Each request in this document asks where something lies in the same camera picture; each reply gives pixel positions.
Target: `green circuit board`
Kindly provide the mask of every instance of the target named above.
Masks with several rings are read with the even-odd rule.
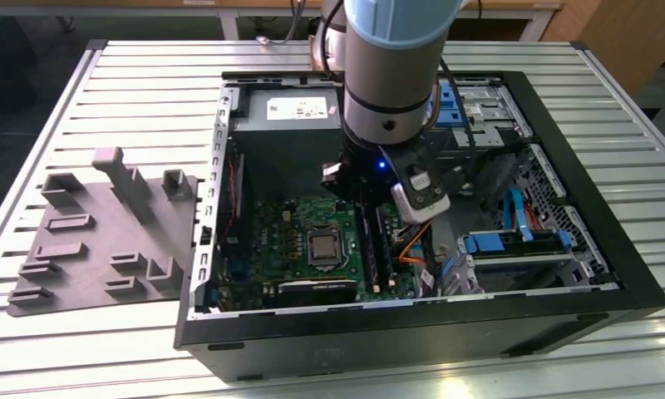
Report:
[[[399,214],[394,206],[386,206],[384,213],[387,227],[392,231],[402,225]],[[332,232],[340,239],[343,256],[335,267],[312,266],[308,235],[316,230]],[[252,281],[267,283],[291,279],[344,278],[359,282],[359,302],[410,298],[414,295],[411,273],[395,277],[394,289],[368,292],[359,248],[358,223],[351,204],[328,197],[256,203]]]

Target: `floor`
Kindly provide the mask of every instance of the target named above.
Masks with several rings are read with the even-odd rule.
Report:
[[[0,204],[35,143],[52,107],[75,69],[89,39],[112,40],[221,40],[221,25],[215,17],[203,18],[77,18],[76,30],[64,34],[55,18],[19,19],[40,62],[28,70],[37,100],[27,110],[0,115]],[[272,22],[240,20],[243,39],[265,33],[271,38],[285,36],[291,18]],[[299,37],[305,37],[301,26]],[[662,69],[636,98],[643,107],[660,107],[655,123],[665,135],[665,69]]]

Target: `gray foam tray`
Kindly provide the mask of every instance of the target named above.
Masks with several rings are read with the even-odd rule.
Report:
[[[68,199],[51,197],[59,208],[51,204],[44,213],[9,295],[11,316],[179,298],[192,257],[197,179],[179,170],[149,180],[137,170],[128,173],[155,215],[147,224],[116,197],[111,183],[81,185],[72,174],[49,177],[45,197],[56,188]],[[172,176],[180,183],[187,179],[184,190]]]

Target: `blue latch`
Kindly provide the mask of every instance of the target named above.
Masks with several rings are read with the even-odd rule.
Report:
[[[443,81],[440,87],[442,87],[442,109],[458,110],[456,96],[454,96],[454,90],[451,89],[448,81]]]
[[[559,237],[559,241],[563,243],[563,248],[566,251],[572,249],[572,236],[567,230],[559,230],[556,232],[556,236]]]
[[[506,198],[503,202],[503,218],[504,218],[504,227],[507,229],[512,229],[512,212],[511,212],[511,202],[515,207],[515,217],[518,220],[518,228],[520,229],[520,233],[523,234],[523,239],[526,241],[532,241],[535,238],[532,237],[531,228],[528,226],[528,219],[524,215],[524,202],[523,202],[523,193],[519,189],[510,189],[506,193]]]
[[[476,240],[474,237],[466,237],[464,238],[464,244],[466,244],[466,252],[468,254],[475,254],[478,252],[478,245],[476,245]]]
[[[503,240],[500,239],[500,234],[474,234],[474,239],[476,240],[478,249],[480,250],[480,252],[506,251]]]
[[[442,81],[440,85],[440,109],[439,118],[436,119],[436,127],[464,127],[464,122],[462,121],[462,115],[458,111],[458,101],[456,96],[454,96],[454,90],[448,81]],[[430,100],[430,106],[432,108],[434,98]]]
[[[454,257],[451,256],[448,262],[446,262],[444,270],[442,270],[442,278],[448,274],[452,266],[454,266]]]

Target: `aluminum workbench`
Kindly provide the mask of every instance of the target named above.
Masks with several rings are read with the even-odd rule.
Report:
[[[458,42],[444,54],[452,69],[528,74],[665,288],[665,138],[591,52],[567,43]],[[145,178],[184,169],[205,179],[221,72],[304,70],[309,61],[307,42],[109,42],[85,52],[0,208],[0,394],[665,398],[665,310],[543,356],[231,386],[172,348],[175,301],[7,315],[47,203],[39,194],[47,174],[104,181],[92,151],[119,145]]]

